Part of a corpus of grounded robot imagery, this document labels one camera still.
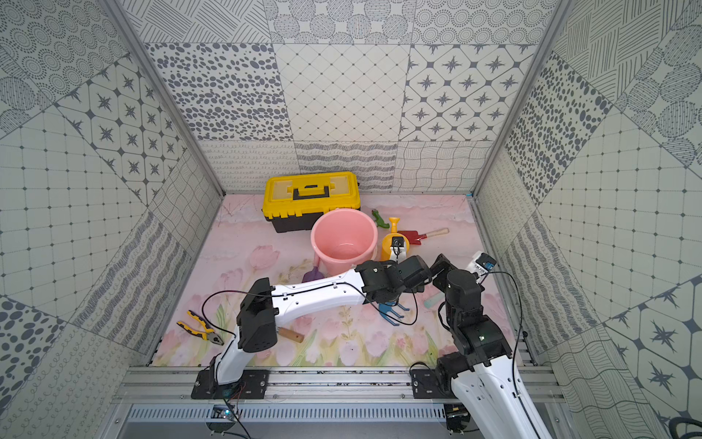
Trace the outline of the yellow watering can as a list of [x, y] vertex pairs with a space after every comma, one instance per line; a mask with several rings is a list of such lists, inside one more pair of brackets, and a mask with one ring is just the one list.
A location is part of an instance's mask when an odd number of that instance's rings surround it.
[[383, 238], [381, 243], [380, 260], [382, 262], [401, 263], [407, 258], [410, 242], [403, 234], [399, 233], [399, 222], [400, 218], [389, 218], [389, 233]]

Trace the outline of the blue fork yellow handle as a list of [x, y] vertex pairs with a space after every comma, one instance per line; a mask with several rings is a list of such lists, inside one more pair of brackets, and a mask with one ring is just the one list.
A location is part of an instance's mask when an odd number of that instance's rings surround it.
[[393, 327], [404, 326], [404, 316], [397, 312], [397, 308], [401, 311], [409, 311], [399, 303], [383, 303], [377, 305], [378, 314], [390, 323]]

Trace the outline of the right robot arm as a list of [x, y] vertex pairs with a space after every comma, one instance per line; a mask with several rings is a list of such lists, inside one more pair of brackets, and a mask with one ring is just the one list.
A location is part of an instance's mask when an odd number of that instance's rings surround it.
[[470, 413], [485, 438], [550, 438], [501, 328], [484, 313], [479, 275], [444, 255], [431, 266], [445, 295], [446, 325], [457, 351], [437, 360], [440, 387]]

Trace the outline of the red shovel wooden handle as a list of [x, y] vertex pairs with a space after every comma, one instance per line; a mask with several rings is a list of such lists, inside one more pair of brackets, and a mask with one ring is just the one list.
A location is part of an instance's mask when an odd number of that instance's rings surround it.
[[448, 228], [442, 228], [439, 230], [432, 230], [431, 232], [420, 233], [416, 230], [400, 230], [400, 234], [403, 235], [410, 245], [421, 245], [424, 240], [429, 238], [447, 235], [450, 233]]

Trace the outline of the green rake wooden handle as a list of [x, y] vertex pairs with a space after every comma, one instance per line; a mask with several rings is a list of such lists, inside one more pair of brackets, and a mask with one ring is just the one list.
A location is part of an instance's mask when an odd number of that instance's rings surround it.
[[285, 327], [278, 327], [277, 333], [280, 337], [292, 340], [295, 343], [303, 343], [305, 341], [305, 336], [292, 329], [286, 329]]

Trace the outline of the purple shovel pink handle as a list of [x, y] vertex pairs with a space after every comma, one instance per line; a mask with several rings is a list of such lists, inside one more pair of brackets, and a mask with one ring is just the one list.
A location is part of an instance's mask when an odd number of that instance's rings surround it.
[[314, 266], [310, 271], [303, 275], [302, 283], [310, 283], [316, 280], [324, 279], [325, 275], [321, 273], [318, 266]]

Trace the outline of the pink plastic bucket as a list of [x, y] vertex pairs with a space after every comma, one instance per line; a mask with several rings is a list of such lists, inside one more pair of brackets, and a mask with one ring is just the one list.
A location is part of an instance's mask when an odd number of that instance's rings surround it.
[[343, 274], [375, 257], [378, 228], [360, 210], [331, 210], [314, 224], [311, 243], [324, 274]]

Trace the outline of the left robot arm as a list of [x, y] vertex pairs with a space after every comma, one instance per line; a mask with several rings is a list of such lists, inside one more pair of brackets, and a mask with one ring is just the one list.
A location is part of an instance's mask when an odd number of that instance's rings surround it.
[[279, 327], [301, 316], [336, 307], [394, 303], [401, 294], [422, 292], [433, 278], [419, 256], [401, 263], [366, 261], [343, 274], [300, 285], [272, 285], [261, 278], [245, 294], [232, 339], [211, 362], [211, 377], [219, 388], [238, 383], [253, 356], [277, 343]]

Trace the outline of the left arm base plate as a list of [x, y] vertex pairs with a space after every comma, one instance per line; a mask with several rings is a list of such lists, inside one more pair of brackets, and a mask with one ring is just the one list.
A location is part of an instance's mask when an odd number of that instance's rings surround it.
[[268, 387], [268, 369], [245, 369], [237, 382], [219, 384], [211, 368], [197, 375], [191, 392], [192, 400], [263, 400]]

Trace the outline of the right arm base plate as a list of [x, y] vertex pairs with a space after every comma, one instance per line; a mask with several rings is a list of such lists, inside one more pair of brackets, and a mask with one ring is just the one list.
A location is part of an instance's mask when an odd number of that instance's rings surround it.
[[456, 400], [457, 397], [449, 389], [440, 386], [434, 369], [412, 369], [412, 395], [415, 400]]

